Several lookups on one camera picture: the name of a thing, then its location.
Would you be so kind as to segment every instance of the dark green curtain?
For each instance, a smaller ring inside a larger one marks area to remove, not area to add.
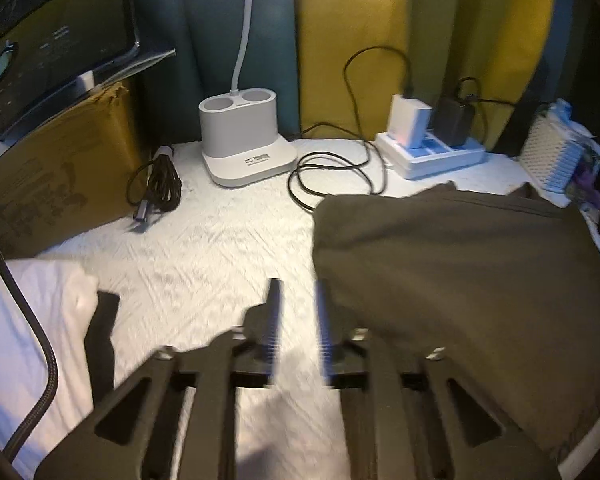
[[[138,16],[176,49],[145,71],[143,108],[160,142],[200,140],[198,104],[229,91],[242,31],[244,0],[135,0]],[[278,129],[299,130],[294,0],[253,0],[240,88],[278,96]]]

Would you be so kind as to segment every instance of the power adapter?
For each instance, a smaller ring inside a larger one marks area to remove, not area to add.
[[[433,134],[447,146],[461,146],[471,134],[474,115],[473,105],[442,97],[433,113],[430,127],[433,129]]]
[[[418,148],[424,140],[431,107],[418,99],[394,95],[387,133],[404,148]]]

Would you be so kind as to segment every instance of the coiled black cable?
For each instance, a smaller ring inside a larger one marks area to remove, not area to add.
[[[58,389],[58,364],[56,363],[56,356],[54,354],[54,350],[51,347],[51,343],[49,339],[46,337],[44,330],[40,326],[40,322],[38,318],[33,313],[29,303],[23,296],[18,284],[13,279],[11,275],[11,271],[7,266],[7,263],[4,261],[4,257],[2,256],[2,251],[0,250],[0,276],[4,281],[4,285],[6,285],[7,290],[10,292],[13,300],[18,305],[18,308],[22,312],[22,315],[27,320],[27,323],[31,327],[38,343],[40,344],[40,348],[42,348],[42,353],[45,356],[46,368],[48,370],[48,377],[46,379],[46,387],[38,399],[38,402],[35,403],[33,408],[27,413],[27,416],[20,423],[20,425],[16,428],[16,431],[11,435],[9,441],[6,446],[2,450],[5,458],[9,462],[13,462],[13,459],[16,458],[20,448],[28,439],[31,431],[36,427],[39,423],[42,416],[45,414],[46,410],[48,410],[51,402],[54,400],[56,396],[56,391]]]
[[[360,56],[360,54],[362,54],[364,52],[368,52],[369,50],[386,50],[388,52],[393,52],[394,54],[397,54],[398,56],[400,56],[402,58],[402,60],[404,61],[404,64],[405,64],[405,77],[404,77],[402,95],[404,98],[411,98],[413,95],[411,62],[410,62],[409,58],[407,57],[407,55],[403,51],[399,50],[398,48],[395,48],[394,46],[389,46],[389,45],[368,46],[366,48],[362,48],[361,50],[357,51],[355,54],[353,54],[353,56],[351,56],[351,57],[349,57],[349,59],[347,59],[347,62],[344,64],[344,67],[342,69],[342,78],[344,79],[345,86],[347,87],[347,93],[349,94],[349,97],[351,99],[351,104],[353,107],[353,116],[354,116],[354,120],[356,123],[356,131],[352,132],[351,130],[343,128],[342,126],[338,126],[337,124],[333,124],[333,123],[330,123],[327,121],[322,121],[320,123],[315,123],[312,126],[310,126],[309,128],[303,130],[301,132],[301,136],[304,137],[308,132],[310,132],[314,128],[317,128],[318,126],[328,126],[330,128],[340,130],[341,132],[345,132],[346,134],[349,134],[350,136],[354,137],[355,139],[362,141],[362,144],[365,148],[366,158],[362,162],[356,163],[356,162],[352,162],[351,160],[349,160],[348,158],[346,158],[342,155],[339,155],[339,154],[333,153],[333,152],[309,152],[309,153],[306,153],[305,155],[303,155],[302,157],[300,157],[300,159],[298,160],[298,164],[296,165],[294,170],[291,171],[291,173],[289,173],[289,177],[286,180],[286,191],[288,192],[288,195],[291,197],[291,200],[293,200],[297,205],[299,205],[302,209],[304,209],[307,212],[314,211],[315,208],[313,206],[303,202],[302,200],[300,200],[298,198],[298,196],[296,196],[296,194],[293,192],[291,183],[292,183],[294,177],[298,181],[298,185],[300,186],[300,188],[309,195],[325,197],[325,196],[327,196],[327,193],[323,193],[316,189],[311,189],[304,183],[304,181],[302,180],[302,172],[306,171],[306,170],[353,171],[360,178],[362,178],[362,180],[364,180],[366,182],[366,184],[368,185],[368,188],[369,188],[369,192],[368,192],[369,195],[381,195],[386,190],[388,175],[387,175],[387,169],[386,169],[386,165],[384,163],[384,159],[382,158],[382,155],[380,154],[380,151],[378,151],[378,148],[376,148],[375,144],[370,142],[369,140],[366,140],[362,133],[362,124],[360,121],[360,111],[358,109],[358,102],[356,100],[355,94],[353,93],[353,88],[351,87],[349,75],[347,74],[347,69],[349,68],[349,66],[351,65],[353,60],[355,60],[358,56]],[[374,150],[374,152],[376,153],[376,156],[378,157],[378,159],[380,160],[380,163],[382,164],[382,184],[380,185],[379,189],[377,189],[377,190],[374,189],[374,184],[373,184],[373,181],[371,180],[371,178],[368,176],[368,174],[366,174],[362,170],[362,168],[364,168],[367,164],[369,164],[371,162],[371,150]],[[333,158],[335,160],[343,162],[344,165],[332,166],[332,165],[328,165],[328,164],[312,163],[311,160],[314,160],[316,158]]]
[[[147,181],[146,191],[140,200],[133,200],[130,196],[134,180],[150,168],[151,174]],[[182,181],[178,177],[176,168],[169,155],[160,154],[153,160],[140,166],[126,185],[126,201],[136,207],[146,200],[154,208],[164,213],[173,211],[180,205],[182,198]]]

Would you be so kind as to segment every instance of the cardboard box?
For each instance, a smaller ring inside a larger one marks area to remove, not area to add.
[[[129,90],[116,83],[57,115],[0,157],[0,248],[28,258],[126,216],[142,156]],[[142,181],[133,196],[142,195]]]

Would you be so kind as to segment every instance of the black power cord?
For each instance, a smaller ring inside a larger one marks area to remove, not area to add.
[[[158,150],[158,155],[153,160],[140,166],[126,185],[126,201],[130,205],[137,207],[146,201],[154,208],[168,213],[180,205],[182,198],[182,181],[178,177],[176,168],[171,161],[171,157],[166,153],[160,153],[160,150],[173,150],[168,146],[163,146]],[[149,180],[147,181],[146,191],[140,200],[131,199],[130,192],[134,180],[144,171],[150,170]]]
[[[405,69],[406,69],[402,95],[404,98],[407,98],[407,99],[411,98],[413,95],[411,62],[410,62],[409,58],[407,57],[407,55],[403,51],[399,50],[398,48],[395,48],[395,47],[389,46],[389,45],[368,46],[366,48],[362,48],[361,50],[357,51],[355,54],[353,54],[353,56],[351,56],[351,57],[349,57],[349,59],[347,59],[347,62],[344,64],[344,67],[342,69],[342,78],[344,79],[344,83],[345,83],[345,86],[347,87],[347,92],[349,93],[349,97],[351,99],[351,104],[353,106],[353,116],[354,116],[355,123],[356,123],[356,131],[352,132],[351,130],[343,128],[342,126],[338,126],[337,124],[330,123],[327,121],[321,121],[319,123],[312,124],[312,126],[309,126],[307,129],[303,130],[301,132],[301,137],[304,137],[307,133],[309,133],[310,131],[312,131],[315,128],[318,128],[319,126],[328,126],[330,128],[340,130],[341,132],[349,134],[350,136],[354,137],[355,139],[362,141],[362,144],[365,148],[366,158],[363,162],[352,162],[348,158],[346,158],[342,155],[339,155],[337,153],[333,153],[333,152],[309,152],[309,153],[306,153],[305,155],[303,155],[302,157],[300,157],[295,169],[291,173],[289,173],[289,177],[286,180],[286,190],[287,190],[289,196],[291,197],[291,200],[293,200],[297,205],[299,205],[302,209],[304,209],[307,212],[314,211],[315,208],[313,206],[308,205],[307,203],[303,202],[302,200],[300,200],[298,198],[298,196],[293,192],[291,184],[292,184],[292,181],[294,178],[298,181],[298,185],[300,186],[300,188],[309,195],[325,197],[328,195],[328,193],[323,193],[321,191],[311,189],[310,187],[308,187],[302,180],[302,172],[303,171],[307,171],[307,170],[353,171],[362,180],[364,180],[366,182],[366,184],[368,185],[368,189],[369,189],[369,191],[368,191],[369,195],[381,195],[386,190],[387,170],[386,170],[386,165],[384,164],[384,159],[382,159],[382,155],[378,151],[378,148],[376,148],[375,144],[370,142],[369,140],[366,140],[362,133],[362,124],[360,121],[360,111],[358,109],[358,102],[356,100],[355,94],[353,93],[353,89],[351,87],[351,82],[349,80],[349,75],[347,74],[347,69],[349,68],[349,66],[351,65],[353,60],[355,60],[358,56],[360,56],[364,52],[368,52],[369,50],[386,50],[388,52],[393,52],[394,54],[397,54],[398,56],[400,56],[400,58],[402,58],[402,60],[404,61],[404,64],[405,64]],[[365,171],[362,170],[362,168],[364,168],[366,165],[368,165],[371,162],[371,150],[373,150],[376,153],[376,156],[378,157],[378,159],[380,160],[380,163],[382,164],[382,184],[381,184],[380,188],[377,190],[374,189],[374,183],[371,180],[371,178],[368,176],[368,174],[365,173]],[[342,162],[343,165],[333,166],[333,165],[329,165],[329,164],[315,164],[314,162],[312,162],[312,160],[315,160],[317,158],[332,158],[332,159]]]
[[[13,279],[11,275],[11,271],[7,266],[7,263],[4,261],[4,257],[2,256],[2,251],[0,250],[0,276],[4,281],[4,285],[7,287],[7,290],[13,297],[13,300],[18,305],[18,308],[22,312],[22,315],[27,320],[27,323],[31,327],[38,343],[40,344],[40,348],[42,348],[42,353],[45,356],[46,367],[48,370],[48,377],[46,379],[46,387],[38,399],[38,402],[35,403],[33,408],[24,418],[24,420],[20,423],[20,425],[16,428],[16,431],[11,435],[9,441],[6,446],[2,450],[5,458],[9,462],[13,462],[16,455],[18,454],[20,448],[28,439],[31,431],[36,427],[39,423],[42,416],[45,414],[46,410],[48,410],[51,402],[54,400],[56,396],[56,390],[58,389],[58,364],[56,363],[56,356],[54,354],[54,350],[51,347],[51,343],[49,339],[46,337],[44,330],[40,326],[40,322],[36,315],[33,313],[29,303],[23,296],[18,284]]]
[[[464,83],[473,82],[475,85],[475,94],[467,94],[462,97],[462,88],[464,87]],[[454,90],[454,98],[456,101],[461,102],[463,104],[475,104],[475,107],[478,108],[478,113],[482,118],[482,127],[484,128],[484,138],[482,141],[486,140],[486,137],[489,135],[489,120],[487,119],[487,113],[484,111],[483,103],[487,104],[495,104],[495,105],[504,105],[511,106],[515,108],[518,106],[517,103],[512,101],[507,101],[504,99],[484,99],[482,97],[482,83],[477,77],[463,77],[458,84],[456,85],[456,89]]]

